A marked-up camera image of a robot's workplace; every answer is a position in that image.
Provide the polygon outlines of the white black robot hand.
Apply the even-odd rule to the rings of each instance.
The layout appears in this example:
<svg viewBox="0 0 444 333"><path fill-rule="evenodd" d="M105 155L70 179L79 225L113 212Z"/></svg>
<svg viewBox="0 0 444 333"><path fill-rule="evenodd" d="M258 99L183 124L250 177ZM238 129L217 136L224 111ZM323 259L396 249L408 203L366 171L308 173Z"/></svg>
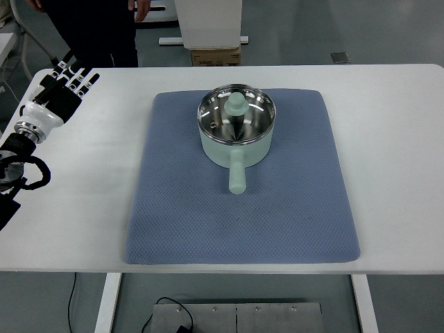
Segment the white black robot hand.
<svg viewBox="0 0 444 333"><path fill-rule="evenodd" d="M84 68L81 59L76 60L69 67L68 62L74 56L69 50L63 59L41 80L37 88L31 93L15 124L15 132L27 135L33 142L43 142L54 128L59 128L72 117L84 97L100 78L95 73L84 85L80 84L91 71L90 67ZM57 78L62 76L62 87L55 94Z"/></svg>

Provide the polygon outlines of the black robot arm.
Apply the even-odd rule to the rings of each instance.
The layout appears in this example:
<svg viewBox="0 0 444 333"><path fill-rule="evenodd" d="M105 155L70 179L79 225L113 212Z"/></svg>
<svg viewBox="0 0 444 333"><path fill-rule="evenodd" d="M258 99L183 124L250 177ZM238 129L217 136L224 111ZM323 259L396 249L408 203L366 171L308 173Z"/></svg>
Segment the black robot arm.
<svg viewBox="0 0 444 333"><path fill-rule="evenodd" d="M19 119L1 145L1 228L4 228L21 204L15 196L21 190L32 191L49 184L51 171L46 163L34 156L38 144L44 142L54 128L63 126L77 111L83 97L99 79L82 60L72 65L74 56L69 51L56 63L50 74L40 81L37 88L19 110Z"/></svg>

